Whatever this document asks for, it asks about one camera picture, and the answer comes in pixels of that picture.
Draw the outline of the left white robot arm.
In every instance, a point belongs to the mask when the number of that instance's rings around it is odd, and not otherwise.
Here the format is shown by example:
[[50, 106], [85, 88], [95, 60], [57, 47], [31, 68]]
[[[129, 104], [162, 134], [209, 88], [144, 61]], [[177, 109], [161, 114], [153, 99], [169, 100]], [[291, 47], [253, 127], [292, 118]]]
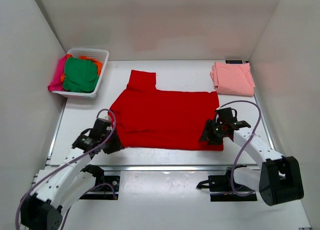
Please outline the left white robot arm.
[[97, 118], [73, 142], [64, 162], [27, 192], [16, 214], [16, 227], [59, 230], [71, 206], [87, 192], [107, 185], [101, 167], [91, 160], [100, 151], [111, 154], [123, 149], [111, 117]]

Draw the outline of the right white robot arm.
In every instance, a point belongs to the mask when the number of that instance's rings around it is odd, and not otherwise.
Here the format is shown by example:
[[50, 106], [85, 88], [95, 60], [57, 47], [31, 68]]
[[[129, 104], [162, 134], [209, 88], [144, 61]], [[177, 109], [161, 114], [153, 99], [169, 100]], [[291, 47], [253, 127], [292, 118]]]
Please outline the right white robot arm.
[[214, 119], [207, 120], [200, 141], [220, 144], [230, 138], [255, 161], [258, 170], [239, 165], [238, 160], [222, 176], [209, 177], [196, 186], [210, 189], [213, 196], [250, 197], [259, 193], [268, 205], [278, 205], [304, 197], [304, 188], [298, 160], [272, 149], [246, 121], [237, 119], [233, 108], [215, 111]]

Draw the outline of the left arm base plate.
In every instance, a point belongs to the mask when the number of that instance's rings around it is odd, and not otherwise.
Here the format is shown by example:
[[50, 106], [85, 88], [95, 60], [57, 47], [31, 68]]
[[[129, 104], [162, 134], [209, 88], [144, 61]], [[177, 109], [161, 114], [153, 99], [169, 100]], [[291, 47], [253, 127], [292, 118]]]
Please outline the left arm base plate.
[[80, 200], [106, 200], [119, 199], [120, 172], [105, 172], [104, 177], [95, 181], [95, 188], [80, 197]]

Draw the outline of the red t shirt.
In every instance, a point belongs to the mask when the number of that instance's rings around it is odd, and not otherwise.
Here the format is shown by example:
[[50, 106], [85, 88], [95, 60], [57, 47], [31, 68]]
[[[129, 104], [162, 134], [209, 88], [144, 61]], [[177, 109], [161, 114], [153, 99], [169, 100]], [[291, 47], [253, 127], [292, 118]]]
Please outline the red t shirt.
[[132, 70], [126, 89], [110, 107], [122, 145], [222, 151], [223, 144], [200, 141], [206, 120], [220, 105], [218, 94], [158, 90], [156, 80], [154, 72]]

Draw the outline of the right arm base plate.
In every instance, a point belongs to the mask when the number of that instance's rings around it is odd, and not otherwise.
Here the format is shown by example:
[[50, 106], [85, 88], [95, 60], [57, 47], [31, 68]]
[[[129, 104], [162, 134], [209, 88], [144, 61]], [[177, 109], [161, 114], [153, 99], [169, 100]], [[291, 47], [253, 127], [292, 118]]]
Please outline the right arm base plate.
[[228, 167], [223, 175], [209, 175], [204, 181], [197, 184], [196, 189], [209, 189], [211, 202], [256, 202], [256, 193], [240, 197], [231, 187], [231, 167]]

